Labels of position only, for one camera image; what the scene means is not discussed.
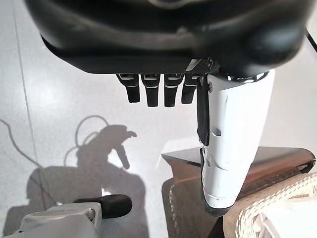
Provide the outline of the black white robot left hand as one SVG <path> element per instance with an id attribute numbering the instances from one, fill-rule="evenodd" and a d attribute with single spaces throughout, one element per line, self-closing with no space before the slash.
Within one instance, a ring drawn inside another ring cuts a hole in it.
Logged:
<path id="1" fill-rule="evenodd" d="M 46 47 L 91 74 L 115 74 L 130 103 L 197 101 L 207 211 L 225 215 L 253 162 L 274 70 L 299 51 L 313 0 L 28 0 Z"/>

